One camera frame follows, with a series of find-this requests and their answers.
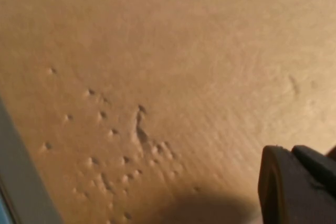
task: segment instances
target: gray edge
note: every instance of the gray edge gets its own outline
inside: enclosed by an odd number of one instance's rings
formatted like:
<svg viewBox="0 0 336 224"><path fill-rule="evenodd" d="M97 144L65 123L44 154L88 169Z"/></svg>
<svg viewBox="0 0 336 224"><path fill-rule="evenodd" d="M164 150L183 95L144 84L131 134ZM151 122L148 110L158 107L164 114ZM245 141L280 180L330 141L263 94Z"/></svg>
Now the gray edge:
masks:
<svg viewBox="0 0 336 224"><path fill-rule="evenodd" d="M0 98L0 180L15 220L63 223Z"/></svg>

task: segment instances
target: black plastic object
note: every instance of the black plastic object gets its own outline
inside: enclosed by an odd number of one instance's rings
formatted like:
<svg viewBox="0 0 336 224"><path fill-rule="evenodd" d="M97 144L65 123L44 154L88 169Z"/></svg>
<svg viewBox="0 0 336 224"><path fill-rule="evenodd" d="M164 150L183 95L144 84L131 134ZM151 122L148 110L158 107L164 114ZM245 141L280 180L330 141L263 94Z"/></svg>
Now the black plastic object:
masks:
<svg viewBox="0 0 336 224"><path fill-rule="evenodd" d="M264 224L336 223L336 162L306 147L266 146L259 174Z"/></svg>

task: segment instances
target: scratch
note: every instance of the scratch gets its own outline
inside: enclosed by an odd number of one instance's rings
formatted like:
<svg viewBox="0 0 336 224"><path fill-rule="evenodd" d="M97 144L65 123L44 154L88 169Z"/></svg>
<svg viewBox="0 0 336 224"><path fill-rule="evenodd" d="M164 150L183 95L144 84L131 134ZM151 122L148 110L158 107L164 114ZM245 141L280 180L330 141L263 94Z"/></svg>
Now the scratch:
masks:
<svg viewBox="0 0 336 224"><path fill-rule="evenodd" d="M300 94L300 86L299 86L298 82L296 81L296 79L293 76L289 75L288 78L289 78L289 81L290 81L290 83L292 85L292 89L294 91L294 95L297 97Z"/></svg>

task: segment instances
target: tan surface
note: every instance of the tan surface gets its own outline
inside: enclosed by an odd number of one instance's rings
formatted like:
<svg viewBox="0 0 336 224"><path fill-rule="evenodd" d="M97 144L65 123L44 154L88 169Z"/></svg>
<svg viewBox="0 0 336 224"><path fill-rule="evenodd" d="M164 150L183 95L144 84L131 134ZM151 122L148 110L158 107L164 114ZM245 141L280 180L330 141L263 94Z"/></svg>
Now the tan surface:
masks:
<svg viewBox="0 0 336 224"><path fill-rule="evenodd" d="M335 0L0 10L0 93L66 223L242 223L265 144L334 144Z"/></svg>

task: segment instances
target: plywood board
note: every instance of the plywood board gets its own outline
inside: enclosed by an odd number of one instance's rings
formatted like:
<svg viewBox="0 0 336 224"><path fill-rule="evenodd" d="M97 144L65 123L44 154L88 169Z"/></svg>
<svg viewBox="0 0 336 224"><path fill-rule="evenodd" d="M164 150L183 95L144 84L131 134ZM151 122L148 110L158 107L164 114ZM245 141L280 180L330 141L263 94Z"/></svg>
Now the plywood board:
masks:
<svg viewBox="0 0 336 224"><path fill-rule="evenodd" d="M334 144L334 0L0 9L0 93L65 223L244 223L264 145Z"/></svg>

